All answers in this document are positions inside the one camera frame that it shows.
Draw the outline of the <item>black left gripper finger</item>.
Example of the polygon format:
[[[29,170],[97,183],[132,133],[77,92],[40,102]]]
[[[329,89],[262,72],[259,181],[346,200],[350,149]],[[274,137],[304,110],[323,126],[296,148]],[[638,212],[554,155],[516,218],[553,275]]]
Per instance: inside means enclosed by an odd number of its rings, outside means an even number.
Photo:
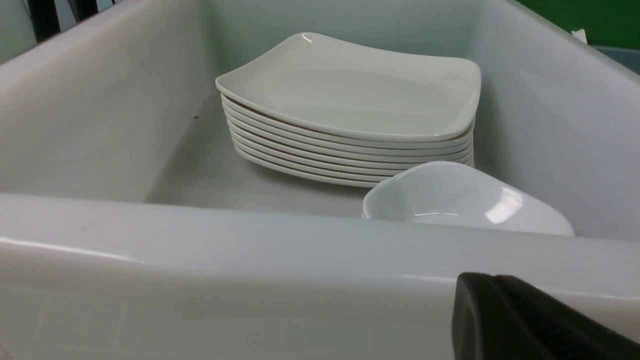
[[[637,360],[640,346],[512,275],[455,281],[455,360]]]

